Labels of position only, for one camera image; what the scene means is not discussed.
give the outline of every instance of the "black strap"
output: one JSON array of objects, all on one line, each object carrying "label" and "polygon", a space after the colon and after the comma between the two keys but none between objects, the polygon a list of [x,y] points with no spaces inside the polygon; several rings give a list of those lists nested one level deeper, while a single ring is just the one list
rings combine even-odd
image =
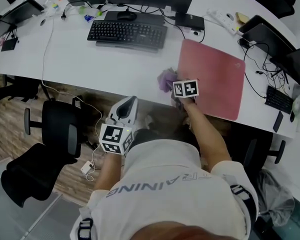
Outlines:
[{"label": "black strap", "polygon": [[78,240],[92,240],[91,239],[91,229],[93,227],[94,221],[92,218],[85,218],[79,223],[79,228],[77,232]]},{"label": "black strap", "polygon": [[231,185],[230,188],[232,193],[240,198],[246,206],[250,215],[250,229],[252,230],[257,220],[257,207],[252,194],[241,185]]}]

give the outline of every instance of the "purple cloth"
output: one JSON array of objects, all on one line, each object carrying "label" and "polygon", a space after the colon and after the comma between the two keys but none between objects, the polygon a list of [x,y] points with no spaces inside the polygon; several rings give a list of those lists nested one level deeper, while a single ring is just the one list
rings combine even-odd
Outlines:
[{"label": "purple cloth", "polygon": [[177,81],[178,75],[171,68],[164,70],[158,77],[159,89],[165,93],[172,91],[173,82]]}]

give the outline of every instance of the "white t-shirt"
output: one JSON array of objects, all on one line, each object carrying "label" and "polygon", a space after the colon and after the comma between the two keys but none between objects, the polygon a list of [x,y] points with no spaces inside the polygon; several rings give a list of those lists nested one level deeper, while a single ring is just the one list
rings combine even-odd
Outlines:
[{"label": "white t-shirt", "polygon": [[[252,194],[258,214],[257,194],[240,163],[222,161],[208,173],[201,169],[194,146],[153,140],[133,147],[126,156],[123,178],[110,191],[94,191],[87,206],[98,240],[129,240],[145,226],[166,221],[248,239],[250,221],[229,181]],[[77,239],[81,220],[75,222],[71,240]]]}]

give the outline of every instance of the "keyboard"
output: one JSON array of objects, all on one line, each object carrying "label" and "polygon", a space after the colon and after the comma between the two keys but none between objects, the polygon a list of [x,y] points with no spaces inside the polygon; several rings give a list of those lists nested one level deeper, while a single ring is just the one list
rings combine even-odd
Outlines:
[{"label": "keyboard", "polygon": [[268,86],[265,104],[290,115],[294,100],[281,91]]},{"label": "keyboard", "polygon": [[167,27],[139,22],[94,20],[87,37],[98,44],[121,45],[127,48],[162,49]]}]

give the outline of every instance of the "phone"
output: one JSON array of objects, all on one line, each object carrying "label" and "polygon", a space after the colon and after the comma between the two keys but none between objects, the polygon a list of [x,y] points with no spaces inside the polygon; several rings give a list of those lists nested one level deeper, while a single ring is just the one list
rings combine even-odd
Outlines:
[{"label": "phone", "polygon": [[281,111],[279,111],[278,116],[276,117],[273,130],[277,133],[279,130],[279,127],[281,125],[282,119],[284,118],[284,115],[282,114]]}]

